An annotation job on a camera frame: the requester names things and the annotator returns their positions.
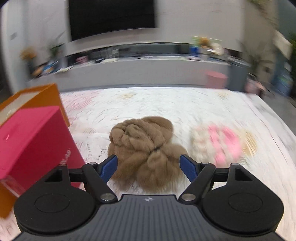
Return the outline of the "blue water jug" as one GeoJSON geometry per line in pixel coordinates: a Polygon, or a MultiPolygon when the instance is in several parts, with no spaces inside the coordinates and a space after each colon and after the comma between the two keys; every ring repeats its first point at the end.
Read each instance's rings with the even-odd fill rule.
{"type": "Polygon", "coordinates": [[[284,69],[276,75],[276,83],[275,90],[282,96],[288,97],[290,96],[291,90],[293,86],[292,75],[289,70],[284,69]]]}

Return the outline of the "small pink heater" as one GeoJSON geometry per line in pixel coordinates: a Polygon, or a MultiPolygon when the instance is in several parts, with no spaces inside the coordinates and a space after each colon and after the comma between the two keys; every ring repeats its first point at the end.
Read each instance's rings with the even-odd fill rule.
{"type": "Polygon", "coordinates": [[[265,91],[266,88],[257,80],[256,76],[248,73],[245,84],[245,92],[261,96],[265,91]]]}

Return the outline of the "wall-mounted black television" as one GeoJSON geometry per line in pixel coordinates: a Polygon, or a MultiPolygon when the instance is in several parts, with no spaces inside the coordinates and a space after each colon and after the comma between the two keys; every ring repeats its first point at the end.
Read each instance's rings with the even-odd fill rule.
{"type": "Polygon", "coordinates": [[[103,33],[156,27],[154,1],[69,1],[71,40],[103,33]]]}

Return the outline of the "teddy bear on console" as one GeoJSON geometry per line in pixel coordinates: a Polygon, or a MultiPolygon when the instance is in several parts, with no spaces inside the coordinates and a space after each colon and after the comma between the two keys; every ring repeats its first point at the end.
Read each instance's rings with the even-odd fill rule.
{"type": "Polygon", "coordinates": [[[199,46],[201,48],[210,48],[211,47],[211,41],[208,38],[200,38],[199,39],[199,46]]]}

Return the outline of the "pink round waste bin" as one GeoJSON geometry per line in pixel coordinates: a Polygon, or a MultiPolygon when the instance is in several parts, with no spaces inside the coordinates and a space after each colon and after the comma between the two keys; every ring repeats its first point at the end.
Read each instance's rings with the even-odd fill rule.
{"type": "Polygon", "coordinates": [[[213,89],[224,89],[227,83],[228,77],[227,75],[216,72],[216,71],[208,71],[206,73],[206,88],[213,89]]]}

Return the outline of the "white quilted mat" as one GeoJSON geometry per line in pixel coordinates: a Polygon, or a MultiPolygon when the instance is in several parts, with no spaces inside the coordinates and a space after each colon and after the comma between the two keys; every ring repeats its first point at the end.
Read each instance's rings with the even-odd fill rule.
{"type": "Polygon", "coordinates": [[[58,235],[26,230],[16,240],[295,240],[295,165],[245,94],[138,87],[66,92],[61,97],[86,164],[106,158],[115,124],[146,116],[170,120],[173,142],[184,146],[190,158],[191,128],[208,123],[250,131],[257,152],[226,168],[216,167],[212,188],[198,204],[178,201],[191,183],[184,173],[175,190],[161,192],[136,184],[121,189],[109,181],[118,202],[96,203],[88,192],[78,191],[96,203],[87,222],[58,235]]]}

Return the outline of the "white marble TV console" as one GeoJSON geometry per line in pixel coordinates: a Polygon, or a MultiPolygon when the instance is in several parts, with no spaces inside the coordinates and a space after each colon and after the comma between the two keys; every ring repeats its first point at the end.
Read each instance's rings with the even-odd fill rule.
{"type": "Polygon", "coordinates": [[[55,83],[60,91],[126,86],[205,86],[210,71],[228,75],[223,59],[189,54],[189,44],[143,43],[117,47],[118,58],[71,66],[28,81],[28,86],[55,83]]]}

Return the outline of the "grey lidded trash can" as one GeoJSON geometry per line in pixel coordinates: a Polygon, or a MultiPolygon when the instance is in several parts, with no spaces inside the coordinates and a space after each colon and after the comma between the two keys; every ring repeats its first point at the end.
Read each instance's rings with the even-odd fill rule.
{"type": "Polygon", "coordinates": [[[244,60],[229,57],[229,75],[227,88],[232,91],[244,92],[250,64],[244,60]]]}

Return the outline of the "brown fluffy towel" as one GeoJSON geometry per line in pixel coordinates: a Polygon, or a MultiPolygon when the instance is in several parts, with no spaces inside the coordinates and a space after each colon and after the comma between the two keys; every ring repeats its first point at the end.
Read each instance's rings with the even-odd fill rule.
{"type": "Polygon", "coordinates": [[[117,123],[107,151],[118,159],[112,180],[123,189],[136,184],[149,192],[175,190],[183,176],[179,158],[187,150],[172,142],[173,132],[171,121],[161,116],[117,123]]]}

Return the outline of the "red-lidded clear box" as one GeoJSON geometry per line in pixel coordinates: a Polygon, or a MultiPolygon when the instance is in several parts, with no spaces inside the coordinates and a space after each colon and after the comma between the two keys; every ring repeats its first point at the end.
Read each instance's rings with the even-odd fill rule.
{"type": "Polygon", "coordinates": [[[84,160],[58,106],[20,109],[1,126],[1,183],[16,196],[60,164],[84,160]]]}

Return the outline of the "pink white fluffy cloth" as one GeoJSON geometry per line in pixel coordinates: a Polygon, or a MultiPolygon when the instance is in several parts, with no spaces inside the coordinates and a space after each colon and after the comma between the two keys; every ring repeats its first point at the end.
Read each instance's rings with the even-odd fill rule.
{"type": "Polygon", "coordinates": [[[250,131],[222,124],[191,128],[190,142],[189,154],[195,161],[209,162],[219,168],[254,157],[257,152],[257,142],[250,131]]]}

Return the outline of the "green potted floor plant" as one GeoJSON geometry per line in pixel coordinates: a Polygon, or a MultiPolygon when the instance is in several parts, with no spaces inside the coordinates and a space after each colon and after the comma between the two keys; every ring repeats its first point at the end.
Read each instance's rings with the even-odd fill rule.
{"type": "Polygon", "coordinates": [[[266,67],[269,64],[274,64],[271,60],[271,55],[275,53],[274,47],[269,46],[266,42],[259,42],[255,49],[249,49],[247,45],[237,40],[240,46],[239,59],[245,61],[249,67],[249,74],[258,77],[258,73],[261,67],[266,67]]]}

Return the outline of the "orange cardboard storage box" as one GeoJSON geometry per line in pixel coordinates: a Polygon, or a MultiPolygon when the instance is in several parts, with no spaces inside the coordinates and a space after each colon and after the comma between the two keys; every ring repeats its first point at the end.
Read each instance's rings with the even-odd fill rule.
{"type": "MultiPolygon", "coordinates": [[[[59,106],[67,126],[70,125],[56,84],[25,88],[1,103],[1,125],[19,109],[59,106]]],[[[16,196],[1,184],[1,218],[7,218],[16,201],[16,196]]]]}

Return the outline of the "white hanging tote bag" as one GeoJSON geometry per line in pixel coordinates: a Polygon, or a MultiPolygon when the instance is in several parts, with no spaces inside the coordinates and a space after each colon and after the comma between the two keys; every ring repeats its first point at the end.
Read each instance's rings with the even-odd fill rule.
{"type": "Polygon", "coordinates": [[[273,43],[283,56],[289,60],[292,54],[292,43],[277,30],[274,31],[273,43]]]}

